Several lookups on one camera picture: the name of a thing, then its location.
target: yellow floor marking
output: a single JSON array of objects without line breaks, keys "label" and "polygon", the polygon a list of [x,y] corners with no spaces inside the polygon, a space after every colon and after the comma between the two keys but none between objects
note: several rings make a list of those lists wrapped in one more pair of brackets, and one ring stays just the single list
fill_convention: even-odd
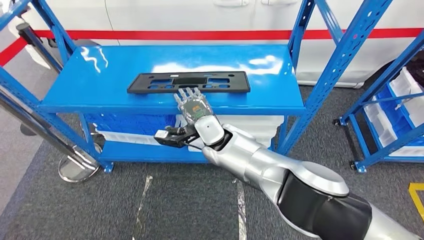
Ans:
[{"label": "yellow floor marking", "polygon": [[411,195],[412,201],[415,204],[416,209],[418,210],[419,215],[424,221],[424,206],[420,200],[420,197],[417,194],[417,191],[424,191],[424,183],[411,182],[409,184],[408,191]]}]

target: blue storage bin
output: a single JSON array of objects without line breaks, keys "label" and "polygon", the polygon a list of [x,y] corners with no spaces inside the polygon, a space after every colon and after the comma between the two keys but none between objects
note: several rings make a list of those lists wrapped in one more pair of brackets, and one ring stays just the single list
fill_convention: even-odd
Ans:
[{"label": "blue storage bin", "polygon": [[[389,83],[387,83],[375,96],[377,99],[396,97]],[[398,138],[415,128],[410,119],[410,114],[405,106],[401,105],[398,109],[396,109],[401,101],[402,100],[392,100],[381,101],[379,103],[384,113],[387,115],[387,118],[390,121],[391,126]],[[424,137],[418,137],[417,139],[408,143],[406,146],[424,146]]]},{"label": "blue storage bin", "polygon": [[85,113],[85,120],[96,124],[99,131],[155,135],[159,129],[175,126],[175,115],[147,115],[125,113]]}]

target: chrome stanchion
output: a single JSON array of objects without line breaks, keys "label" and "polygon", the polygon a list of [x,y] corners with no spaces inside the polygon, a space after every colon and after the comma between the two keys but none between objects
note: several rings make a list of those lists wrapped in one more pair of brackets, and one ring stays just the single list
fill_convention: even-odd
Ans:
[{"label": "chrome stanchion", "polygon": [[62,71],[64,66],[43,45],[39,37],[34,33],[34,30],[27,22],[18,24],[16,26],[16,30],[29,45],[34,47],[35,51],[43,58],[43,60],[50,66],[51,69],[55,70],[57,73]]},{"label": "chrome stanchion", "polygon": [[32,113],[28,112],[2,91],[0,91],[0,107],[67,156],[67,158],[60,161],[58,168],[59,176],[63,180],[70,183],[81,182],[99,170],[100,165],[94,158],[77,146],[69,146],[56,133],[39,122]]}]

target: red stripe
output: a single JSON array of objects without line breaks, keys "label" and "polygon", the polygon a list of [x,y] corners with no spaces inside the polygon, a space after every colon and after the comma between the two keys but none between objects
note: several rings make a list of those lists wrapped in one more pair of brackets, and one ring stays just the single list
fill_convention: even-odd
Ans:
[{"label": "red stripe", "polygon": [[[374,29],[368,38],[414,38],[423,28]],[[49,30],[36,30],[39,37],[53,38]],[[119,40],[288,40],[291,30],[255,31],[112,31],[68,30],[73,39]],[[328,30],[307,30],[303,39],[331,39]]]},{"label": "red stripe", "polygon": [[6,65],[12,58],[16,56],[25,46],[27,42],[22,37],[19,37],[10,44],[7,48],[0,52],[0,66]]}]

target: robotic arm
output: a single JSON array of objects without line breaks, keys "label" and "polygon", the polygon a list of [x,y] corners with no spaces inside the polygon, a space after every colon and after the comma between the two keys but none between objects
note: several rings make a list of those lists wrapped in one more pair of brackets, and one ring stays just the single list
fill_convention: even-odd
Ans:
[{"label": "robotic arm", "polygon": [[155,139],[180,148],[200,137],[205,145],[201,151],[212,164],[261,190],[292,228],[323,240],[421,239],[350,193],[333,170],[270,151],[249,133],[221,125],[197,88],[186,91],[188,95],[179,90],[182,100],[174,96],[188,125],[159,130]]}]

